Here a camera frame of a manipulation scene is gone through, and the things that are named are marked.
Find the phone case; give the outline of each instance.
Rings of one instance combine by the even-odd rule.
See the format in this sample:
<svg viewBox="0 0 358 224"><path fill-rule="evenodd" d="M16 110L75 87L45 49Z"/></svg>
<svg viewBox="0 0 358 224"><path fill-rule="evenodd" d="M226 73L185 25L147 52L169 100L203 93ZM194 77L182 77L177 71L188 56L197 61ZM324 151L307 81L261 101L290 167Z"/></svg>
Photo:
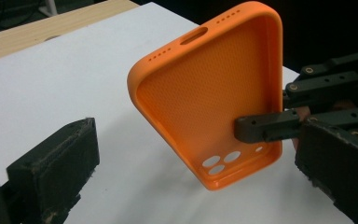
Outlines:
<svg viewBox="0 0 358 224"><path fill-rule="evenodd" d="M282 111L282 23L240 4L157 49L128 76L131 100L210 190L273 163L282 143L234 137L241 116Z"/></svg>

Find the white table surface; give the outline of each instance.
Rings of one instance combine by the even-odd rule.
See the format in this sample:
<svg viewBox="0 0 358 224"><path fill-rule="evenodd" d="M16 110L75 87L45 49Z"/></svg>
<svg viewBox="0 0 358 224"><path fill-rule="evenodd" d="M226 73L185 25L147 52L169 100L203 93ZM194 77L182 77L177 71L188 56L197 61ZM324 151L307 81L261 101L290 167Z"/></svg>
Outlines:
<svg viewBox="0 0 358 224"><path fill-rule="evenodd" d="M195 27L151 3L1 58L0 184L26 151L94 117L101 164L67 224L352 223L297 170L290 141L268 168L209 191L135 109L130 68ZM284 69L285 82L295 76Z"/></svg>

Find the robotic hand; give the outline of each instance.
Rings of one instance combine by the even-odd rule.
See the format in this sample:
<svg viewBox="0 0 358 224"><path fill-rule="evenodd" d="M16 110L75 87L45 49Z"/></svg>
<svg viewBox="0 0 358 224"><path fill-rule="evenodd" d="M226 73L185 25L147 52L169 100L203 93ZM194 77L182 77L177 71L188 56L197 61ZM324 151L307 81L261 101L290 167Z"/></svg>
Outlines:
<svg viewBox="0 0 358 224"><path fill-rule="evenodd" d="M282 113L236 119L236 138L298 138L298 169L358 223L358 53L304 66L286 85L283 107Z"/></svg>
<svg viewBox="0 0 358 224"><path fill-rule="evenodd" d="M0 224L62 224L99 163L95 119L63 126L7 167Z"/></svg>

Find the screw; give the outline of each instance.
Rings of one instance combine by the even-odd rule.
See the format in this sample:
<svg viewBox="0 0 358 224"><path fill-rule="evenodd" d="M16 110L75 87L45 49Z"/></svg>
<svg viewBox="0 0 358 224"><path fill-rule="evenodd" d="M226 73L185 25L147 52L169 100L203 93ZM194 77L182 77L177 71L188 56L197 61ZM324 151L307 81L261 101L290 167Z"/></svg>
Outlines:
<svg viewBox="0 0 358 224"><path fill-rule="evenodd" d="M295 91L298 89L298 86L295 85L295 84L290 84L289 88L292 90L292 91Z"/></svg>
<svg viewBox="0 0 358 224"><path fill-rule="evenodd" d="M351 132L351 134L356 135L358 137L358 132Z"/></svg>
<svg viewBox="0 0 358 224"><path fill-rule="evenodd" d="M313 68L307 67L307 68L305 68L305 72L308 74L311 74L311 73L313 73Z"/></svg>

